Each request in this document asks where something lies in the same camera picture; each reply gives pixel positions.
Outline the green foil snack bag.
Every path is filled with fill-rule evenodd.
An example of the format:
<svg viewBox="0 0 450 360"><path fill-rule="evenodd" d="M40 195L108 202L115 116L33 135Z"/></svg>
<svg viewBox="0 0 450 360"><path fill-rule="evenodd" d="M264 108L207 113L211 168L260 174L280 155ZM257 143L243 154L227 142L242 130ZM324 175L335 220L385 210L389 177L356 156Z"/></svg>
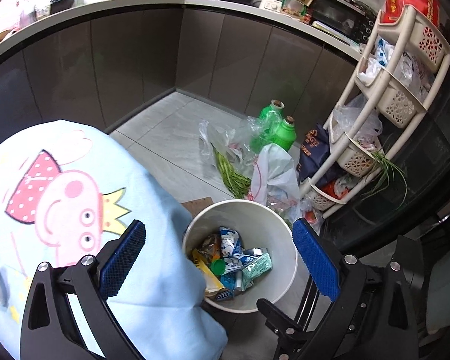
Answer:
<svg viewBox="0 0 450 360"><path fill-rule="evenodd" d="M265 252L242 268L242 279L244 281L253 281L257 279L257 277L269 272L272 267L272 259L269 253Z"/></svg>

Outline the blue white wrapper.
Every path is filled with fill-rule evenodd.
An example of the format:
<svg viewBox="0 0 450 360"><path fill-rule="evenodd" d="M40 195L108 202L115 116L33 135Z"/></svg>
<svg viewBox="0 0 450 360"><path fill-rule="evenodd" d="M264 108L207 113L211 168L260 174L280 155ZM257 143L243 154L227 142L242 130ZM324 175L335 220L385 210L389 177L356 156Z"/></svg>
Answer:
<svg viewBox="0 0 450 360"><path fill-rule="evenodd" d="M225 263L224 274L241 270L267 253L266 248L245 250L242 247L240 233L234 229L220 227L218 232L221 236L221 256Z"/></svg>

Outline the yellow snack wrapper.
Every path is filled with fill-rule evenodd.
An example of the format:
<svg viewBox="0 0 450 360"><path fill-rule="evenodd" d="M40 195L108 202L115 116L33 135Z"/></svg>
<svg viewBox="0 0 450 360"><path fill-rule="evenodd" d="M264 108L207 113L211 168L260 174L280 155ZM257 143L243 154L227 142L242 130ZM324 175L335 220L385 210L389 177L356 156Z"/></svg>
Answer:
<svg viewBox="0 0 450 360"><path fill-rule="evenodd" d="M205 278L205 295L207 297L215 297L225 289L224 285L207 266L205 258L197 250L193 250L192 259Z"/></svg>

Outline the green plastic bottle cap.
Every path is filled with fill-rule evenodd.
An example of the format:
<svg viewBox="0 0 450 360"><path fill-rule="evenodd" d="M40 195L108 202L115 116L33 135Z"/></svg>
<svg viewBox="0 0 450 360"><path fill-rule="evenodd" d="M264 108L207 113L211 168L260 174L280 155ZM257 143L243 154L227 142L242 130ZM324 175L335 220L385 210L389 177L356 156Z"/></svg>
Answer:
<svg viewBox="0 0 450 360"><path fill-rule="evenodd" d="M226 263L221 258L216 258L209 265L209 269L216 276L223 275L225 273L225 271L226 271L226 267L227 267Z"/></svg>

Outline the white round trash bin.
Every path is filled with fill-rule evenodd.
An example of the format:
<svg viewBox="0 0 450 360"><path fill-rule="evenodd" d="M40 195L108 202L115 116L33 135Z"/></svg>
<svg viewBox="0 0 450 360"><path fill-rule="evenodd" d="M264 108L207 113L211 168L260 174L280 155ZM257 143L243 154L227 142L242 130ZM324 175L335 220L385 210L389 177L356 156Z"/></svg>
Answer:
<svg viewBox="0 0 450 360"><path fill-rule="evenodd" d="M217 202L202 210L184 233L182 250L189 255L209 233L224 226L237 230L246 247L264 247L272 270L254 281L254 286L232 300L205 300L210 306L233 314L257 311L257 300L277 303L289 291L297 273L298 253L284 220L268 207L248 200Z"/></svg>

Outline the grey kitchen countertop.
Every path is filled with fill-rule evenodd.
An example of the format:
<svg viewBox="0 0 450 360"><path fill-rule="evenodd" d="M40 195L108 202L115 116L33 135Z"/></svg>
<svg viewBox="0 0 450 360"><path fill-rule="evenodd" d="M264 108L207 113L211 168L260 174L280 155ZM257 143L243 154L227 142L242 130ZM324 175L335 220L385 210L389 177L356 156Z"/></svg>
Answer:
<svg viewBox="0 0 450 360"><path fill-rule="evenodd" d="M32 44L63 29L90 20L142 11L145 13L147 22L162 17L167 28L176 30L180 28L183 12L186 10L205 11L257 21L311 41L322 42L334 51L343 53L347 58L350 57L356 61L361 58L359 51L332 35L271 10L218 0L107 0L60 11L19 30L0 43L0 63L10 58L27 42Z"/></svg>

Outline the white plastic shopping bag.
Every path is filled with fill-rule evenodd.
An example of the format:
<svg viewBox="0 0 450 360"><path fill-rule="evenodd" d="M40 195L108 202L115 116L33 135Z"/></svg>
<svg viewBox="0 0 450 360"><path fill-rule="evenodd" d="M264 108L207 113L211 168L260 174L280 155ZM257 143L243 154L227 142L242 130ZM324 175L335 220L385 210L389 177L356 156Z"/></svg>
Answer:
<svg viewBox="0 0 450 360"><path fill-rule="evenodd" d="M300 192L293 158L277 144L265 145L253 165L249 198L284 211L297 205Z"/></svg>

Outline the light blue cartoon pig tablecloth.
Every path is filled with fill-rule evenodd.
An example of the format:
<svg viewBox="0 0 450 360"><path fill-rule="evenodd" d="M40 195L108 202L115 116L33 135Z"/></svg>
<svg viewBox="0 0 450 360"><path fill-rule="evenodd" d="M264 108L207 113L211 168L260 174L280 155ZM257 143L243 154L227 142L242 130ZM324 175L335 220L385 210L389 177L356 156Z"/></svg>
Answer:
<svg viewBox="0 0 450 360"><path fill-rule="evenodd" d="M134 220L146 240L109 308L147 359L218 359L224 328L202 308L205 281L182 251L191 214L122 146L58 120L0 144L0 342L20 356L29 287L42 262L76 264Z"/></svg>

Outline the dark blue printed bag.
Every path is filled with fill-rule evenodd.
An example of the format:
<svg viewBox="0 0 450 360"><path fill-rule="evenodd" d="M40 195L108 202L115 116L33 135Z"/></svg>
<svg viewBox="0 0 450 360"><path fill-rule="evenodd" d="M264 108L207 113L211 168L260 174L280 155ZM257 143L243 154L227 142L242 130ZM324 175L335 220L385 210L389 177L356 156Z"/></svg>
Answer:
<svg viewBox="0 0 450 360"><path fill-rule="evenodd" d="M306 178L312 178L330 154L328 132L322 125L317 124L305 134L300 146L300 156L296 168L299 182L302 183ZM334 163L315 185L322 188L344 173L345 171L337 163Z"/></svg>

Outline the green plastic bottle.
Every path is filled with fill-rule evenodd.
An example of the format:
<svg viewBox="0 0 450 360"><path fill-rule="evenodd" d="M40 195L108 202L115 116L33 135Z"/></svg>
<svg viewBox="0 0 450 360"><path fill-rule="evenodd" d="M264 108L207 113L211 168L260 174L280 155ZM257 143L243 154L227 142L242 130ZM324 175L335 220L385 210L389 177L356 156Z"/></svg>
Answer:
<svg viewBox="0 0 450 360"><path fill-rule="evenodd" d="M271 142L289 151L296 139L295 120L292 116L286 116L272 134Z"/></svg>
<svg viewBox="0 0 450 360"><path fill-rule="evenodd" d="M252 152L259 154L263 146L272 143L275 131L283 119L284 104L273 99L270 104L262 108L257 119L253 119L250 126L252 137L249 146Z"/></svg>

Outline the clear bag of green beans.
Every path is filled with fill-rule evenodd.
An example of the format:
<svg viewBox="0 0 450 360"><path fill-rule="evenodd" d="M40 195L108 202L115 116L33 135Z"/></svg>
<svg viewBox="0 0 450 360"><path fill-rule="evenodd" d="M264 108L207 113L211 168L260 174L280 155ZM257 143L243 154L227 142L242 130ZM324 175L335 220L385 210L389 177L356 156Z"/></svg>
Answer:
<svg viewBox="0 0 450 360"><path fill-rule="evenodd" d="M252 140L259 138L263 127L263 122L254 117L242 119L236 128L217 127L209 120L198 125L198 147L205 169L215 171L236 199L249 194L257 158Z"/></svg>

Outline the beige tiered storage rack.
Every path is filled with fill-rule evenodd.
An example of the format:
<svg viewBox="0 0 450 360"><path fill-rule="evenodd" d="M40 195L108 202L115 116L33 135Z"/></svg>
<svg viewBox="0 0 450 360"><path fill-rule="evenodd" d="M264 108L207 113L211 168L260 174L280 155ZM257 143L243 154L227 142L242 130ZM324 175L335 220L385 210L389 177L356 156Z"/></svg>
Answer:
<svg viewBox="0 0 450 360"><path fill-rule="evenodd" d="M392 44L394 50L387 65L379 67L374 79L365 83L359 75L367 69L368 59L377 38ZM418 99L404 86L394 73L405 52L415 56L434 76L429 92L423 100ZM380 161L390 162L410 139L433 104L449 67L450 44L427 16L415 7L405 5L398 20L393 23L377 19L362 57L335 107L345 105L353 88L361 91L366 100L365 104L353 124L340 134L333 132L338 124L337 117L328 116L324 129L328 132L330 155L313 176L301 183L301 196L310 198L317 210L322 211L324 217L328 218L357 196L379 174L384 173L385 169L379 165ZM376 141L376 151L371 152L362 147L355 138L373 111L378 111L401 129L401 135L387 150ZM335 164L358 178L356 186L341 198L334 198L317 186L320 179Z"/></svg>

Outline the black microwave oven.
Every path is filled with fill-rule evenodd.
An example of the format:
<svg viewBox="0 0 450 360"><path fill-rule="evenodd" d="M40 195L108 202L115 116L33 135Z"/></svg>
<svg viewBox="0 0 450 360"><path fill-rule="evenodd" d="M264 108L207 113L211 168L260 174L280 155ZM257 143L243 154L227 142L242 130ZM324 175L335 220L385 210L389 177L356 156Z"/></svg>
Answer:
<svg viewBox="0 0 450 360"><path fill-rule="evenodd" d="M362 2L313 0L311 23L326 24L356 43L367 43L376 22L376 12Z"/></svg>

